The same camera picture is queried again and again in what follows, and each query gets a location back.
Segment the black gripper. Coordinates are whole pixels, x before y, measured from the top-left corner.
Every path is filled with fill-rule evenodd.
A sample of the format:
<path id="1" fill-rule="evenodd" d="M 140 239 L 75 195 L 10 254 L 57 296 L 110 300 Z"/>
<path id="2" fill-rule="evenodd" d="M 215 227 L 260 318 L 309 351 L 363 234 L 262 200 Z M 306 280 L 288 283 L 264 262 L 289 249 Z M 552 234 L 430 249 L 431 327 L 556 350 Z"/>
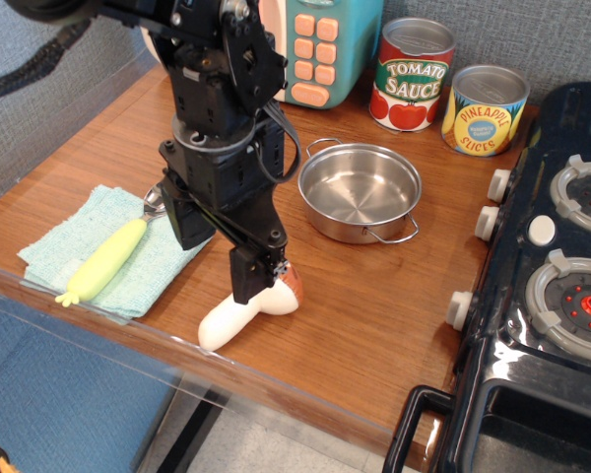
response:
<path id="1" fill-rule="evenodd" d="M 233 299 L 248 304 L 273 288 L 287 234 L 273 203 L 283 175 L 285 132 L 272 119 L 245 122 L 228 137 L 202 134 L 181 120 L 161 143 L 162 197 L 176 240 L 189 250 L 221 231 L 230 251 Z"/>

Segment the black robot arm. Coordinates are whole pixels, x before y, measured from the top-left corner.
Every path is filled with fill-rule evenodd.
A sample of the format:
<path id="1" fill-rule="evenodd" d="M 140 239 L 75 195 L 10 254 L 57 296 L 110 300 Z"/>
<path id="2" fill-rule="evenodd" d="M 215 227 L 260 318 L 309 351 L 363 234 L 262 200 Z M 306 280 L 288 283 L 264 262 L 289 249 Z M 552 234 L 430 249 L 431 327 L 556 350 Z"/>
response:
<path id="1" fill-rule="evenodd" d="M 167 72 L 172 136 L 160 146 L 161 182 L 179 244 L 215 233 L 232 245 L 234 300 L 249 302 L 286 268 L 286 231 L 275 187 L 297 162 L 284 157 L 294 131 L 276 94 L 287 61 L 274 47 L 254 1 L 15 1 L 18 14 L 68 33 L 105 16 L 145 29 Z"/>

